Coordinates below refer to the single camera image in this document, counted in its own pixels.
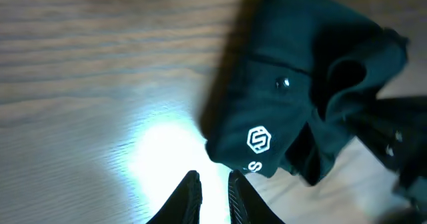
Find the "dark teal garment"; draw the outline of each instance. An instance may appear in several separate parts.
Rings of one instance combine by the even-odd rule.
[[[211,160],[315,185],[353,137],[345,116],[406,63],[406,40],[330,0],[263,0],[206,149]]]

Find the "white logo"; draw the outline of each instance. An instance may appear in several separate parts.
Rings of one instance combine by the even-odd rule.
[[[248,165],[248,169],[249,169],[251,172],[257,172],[257,171],[261,170],[261,168],[262,168],[262,163],[260,163],[260,162],[256,162],[256,161],[252,161],[252,162],[251,162],[251,163],[249,163],[249,165]]]
[[[263,126],[254,127],[249,130],[248,146],[257,154],[263,153],[270,148],[270,140],[272,136],[268,133],[267,129]]]

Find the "letter s logo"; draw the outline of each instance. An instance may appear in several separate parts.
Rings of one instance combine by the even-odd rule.
[[[251,172],[257,172],[257,171],[261,170],[261,168],[262,168],[262,163],[257,162],[257,161],[252,161],[252,162],[251,162],[251,163],[249,163],[249,165],[248,165],[248,169],[249,169]]]

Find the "wooden table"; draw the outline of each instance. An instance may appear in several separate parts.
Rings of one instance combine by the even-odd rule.
[[[381,95],[427,94],[427,0],[337,1],[412,40]],[[229,170],[205,154],[202,113],[257,2],[0,0],[0,223],[146,223],[190,169],[201,224],[227,223]],[[284,171],[248,178],[291,224],[371,223],[404,205],[357,142],[316,187]]]

